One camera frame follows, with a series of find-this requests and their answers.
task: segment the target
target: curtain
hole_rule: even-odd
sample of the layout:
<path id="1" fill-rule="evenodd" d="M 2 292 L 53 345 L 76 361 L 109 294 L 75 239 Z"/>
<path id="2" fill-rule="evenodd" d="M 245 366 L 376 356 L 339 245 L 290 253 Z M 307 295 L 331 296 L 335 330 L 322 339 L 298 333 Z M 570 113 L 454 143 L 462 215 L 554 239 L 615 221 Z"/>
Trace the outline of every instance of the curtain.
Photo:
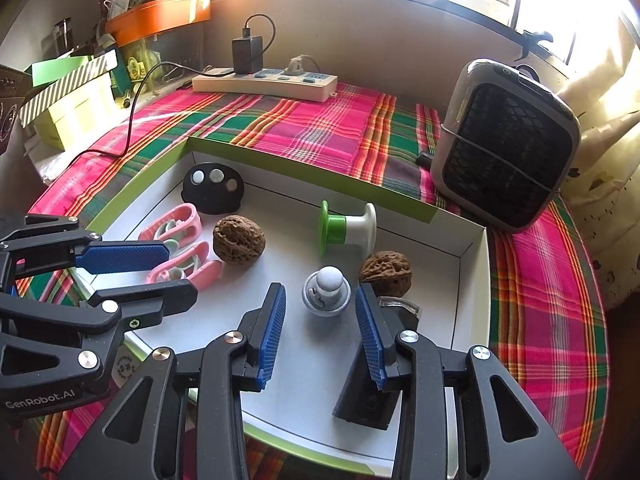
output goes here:
<path id="1" fill-rule="evenodd" d="M 582 137 L 562 194 L 613 308 L 640 288 L 640 50 L 620 20 L 607 39 L 558 95 Z"/>

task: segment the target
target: blue gripper pad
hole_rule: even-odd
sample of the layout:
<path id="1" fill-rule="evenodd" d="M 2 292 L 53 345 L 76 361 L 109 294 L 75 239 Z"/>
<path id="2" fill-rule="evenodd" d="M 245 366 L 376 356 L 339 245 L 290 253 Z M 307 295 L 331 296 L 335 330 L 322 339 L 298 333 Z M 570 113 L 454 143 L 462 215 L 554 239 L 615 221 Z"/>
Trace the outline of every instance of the blue gripper pad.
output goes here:
<path id="1" fill-rule="evenodd" d="M 273 365 L 276 362 L 278 343 L 280 342 L 280 335 L 282 334 L 282 325 L 284 324 L 286 309 L 287 293 L 284 286 L 279 284 L 276 297 L 271 305 L 267 328 L 264 331 L 264 337 L 260 343 L 257 382 L 261 390 L 264 389 L 267 381 L 269 381 L 273 375 Z"/>
<path id="2" fill-rule="evenodd" d="M 99 242 L 76 255 L 76 267 L 91 274 L 151 270 L 169 259 L 162 242 Z"/>
<path id="3" fill-rule="evenodd" d="M 373 321 L 367 297 L 361 286 L 356 290 L 356 317 L 360 326 L 364 354 L 367 357 L 367 365 L 369 365 L 369 374 L 378 389 L 381 390 L 386 382 L 384 348 Z"/>

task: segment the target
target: yellow box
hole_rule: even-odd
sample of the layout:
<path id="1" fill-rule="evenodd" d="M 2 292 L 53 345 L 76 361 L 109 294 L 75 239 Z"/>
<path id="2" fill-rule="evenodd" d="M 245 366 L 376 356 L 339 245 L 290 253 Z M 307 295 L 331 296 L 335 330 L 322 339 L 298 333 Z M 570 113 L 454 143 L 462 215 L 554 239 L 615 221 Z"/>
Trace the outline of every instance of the yellow box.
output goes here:
<path id="1" fill-rule="evenodd" d="M 32 124 L 42 142 L 66 150 L 116 110 L 107 72 L 53 103 Z"/>

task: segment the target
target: orange shelf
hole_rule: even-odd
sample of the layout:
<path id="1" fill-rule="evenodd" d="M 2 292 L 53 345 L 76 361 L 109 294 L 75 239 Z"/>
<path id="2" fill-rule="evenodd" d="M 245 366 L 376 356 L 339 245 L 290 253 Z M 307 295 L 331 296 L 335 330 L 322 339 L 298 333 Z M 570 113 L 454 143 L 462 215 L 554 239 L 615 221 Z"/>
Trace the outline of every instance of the orange shelf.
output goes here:
<path id="1" fill-rule="evenodd" d="M 115 38 L 118 46 L 125 46 L 165 30 L 205 22 L 210 17 L 210 0 L 152 0 L 109 20 L 104 31 Z"/>

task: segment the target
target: pink plastic clip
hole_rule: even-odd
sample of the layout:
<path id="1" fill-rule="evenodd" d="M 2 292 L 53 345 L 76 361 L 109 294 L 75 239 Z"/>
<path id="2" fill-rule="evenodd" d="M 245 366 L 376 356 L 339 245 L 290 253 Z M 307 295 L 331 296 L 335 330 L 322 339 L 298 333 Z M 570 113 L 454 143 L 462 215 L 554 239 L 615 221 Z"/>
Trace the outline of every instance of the pink plastic clip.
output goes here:
<path id="1" fill-rule="evenodd" d="M 202 233 L 200 216 L 193 204 L 185 203 L 174 207 L 166 215 L 144 229 L 138 240 L 175 240 L 178 248 L 196 241 Z"/>
<path id="2" fill-rule="evenodd" d="M 146 283 L 188 279 L 198 290 L 204 290 L 220 275 L 222 262 L 209 260 L 209 244 L 199 241 L 168 262 L 158 265 L 146 277 Z"/>

